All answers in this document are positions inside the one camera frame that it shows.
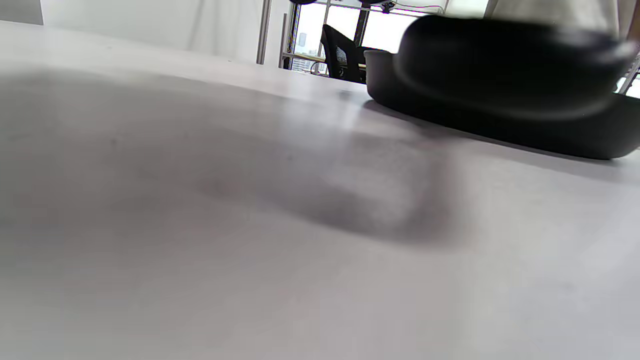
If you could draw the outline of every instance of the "cable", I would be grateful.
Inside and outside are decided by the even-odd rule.
[[[420,8],[420,9],[424,9],[424,8],[440,8],[442,10],[442,13],[444,13],[444,8],[442,6],[440,6],[440,5],[415,6],[415,5],[405,5],[405,4],[401,4],[401,3],[396,3],[396,5],[404,6],[405,8]]]

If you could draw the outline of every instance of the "window frame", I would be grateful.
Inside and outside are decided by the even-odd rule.
[[[344,5],[344,4],[339,4],[339,3],[335,3],[332,2],[332,0],[319,0],[316,2],[317,4],[324,4],[326,5],[325,10],[324,10],[324,21],[323,24],[326,24],[327,22],[327,18],[329,17],[329,9],[332,6],[337,6],[337,7],[341,7],[341,8],[351,8],[351,9],[357,9],[360,10],[360,14],[358,16],[358,22],[356,24],[356,29],[355,29],[355,34],[353,34],[353,41],[356,43],[357,46],[362,46],[362,42],[364,40],[364,35],[365,32],[367,31],[367,23],[369,20],[369,13],[370,12],[383,12],[382,10],[377,9],[375,4],[371,5],[371,4],[362,4],[361,6],[351,6],[351,5]],[[446,5],[444,7],[444,11],[446,12],[446,8],[447,5],[449,4],[449,0],[447,0]],[[292,10],[291,10],[291,26],[289,26],[290,32],[289,32],[289,43],[287,44],[287,50],[289,54],[294,54],[295,52],[295,48],[296,48],[296,42],[297,42],[297,36],[298,36],[298,24],[300,23],[300,12],[301,12],[301,7],[303,5],[300,4],[296,4],[293,6]],[[402,13],[394,13],[394,10],[403,10]],[[412,14],[408,14],[406,12],[415,12],[416,15],[412,15]],[[407,9],[393,9],[391,10],[391,13],[393,13],[394,15],[401,15],[401,16],[409,16],[409,17],[415,17],[415,18],[420,18],[423,17],[425,15],[429,15],[429,14],[439,14],[442,13],[442,10],[438,10],[437,12],[417,12],[417,11],[413,11],[413,10],[407,10]],[[318,54],[321,54],[322,51],[322,43],[318,44]],[[289,60],[290,58],[287,57],[287,59],[285,59],[285,69],[289,69],[291,70],[291,65],[292,65],[292,60]]]

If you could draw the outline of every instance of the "metal pole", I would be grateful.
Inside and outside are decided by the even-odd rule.
[[[323,25],[326,24],[326,20],[329,18],[329,7],[331,7],[331,0],[326,0],[326,8],[324,8],[324,20],[322,21]],[[318,54],[320,57],[322,55],[322,43],[318,45]]]
[[[284,64],[284,52],[285,43],[287,41],[287,13],[282,14],[282,35],[280,35],[280,52],[278,53],[278,67],[282,69]]]
[[[271,0],[262,0],[262,18],[260,20],[260,35],[258,38],[258,54],[255,62],[264,65],[264,55],[267,51],[267,34],[269,32],[269,16],[271,15]]]

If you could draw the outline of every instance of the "black object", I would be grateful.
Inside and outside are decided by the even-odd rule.
[[[398,76],[420,94],[528,120],[580,119],[611,105],[634,46],[603,33],[426,16],[406,30]]]
[[[359,56],[358,47],[351,39],[325,24],[320,41],[324,46],[325,61],[331,78],[364,83],[358,68],[362,52],[360,51]]]
[[[401,113],[505,142],[584,158],[619,158],[640,146],[640,99],[610,94],[610,106],[573,120],[515,120],[426,97],[396,74],[395,56],[383,51],[365,52],[367,90],[376,102]],[[455,72],[448,73],[452,82],[461,80]]]

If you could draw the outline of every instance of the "white curtain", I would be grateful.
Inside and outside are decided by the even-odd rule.
[[[591,29],[626,37],[636,0],[489,0],[486,17]]]

